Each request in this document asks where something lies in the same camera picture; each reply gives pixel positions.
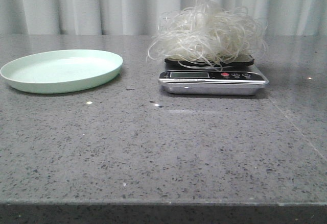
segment gray quartz countertop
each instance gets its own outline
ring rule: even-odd
[[[0,65],[59,49],[122,56],[96,88],[0,80],[1,204],[327,204],[327,37],[267,37],[254,96],[176,95],[149,36],[1,35]]]

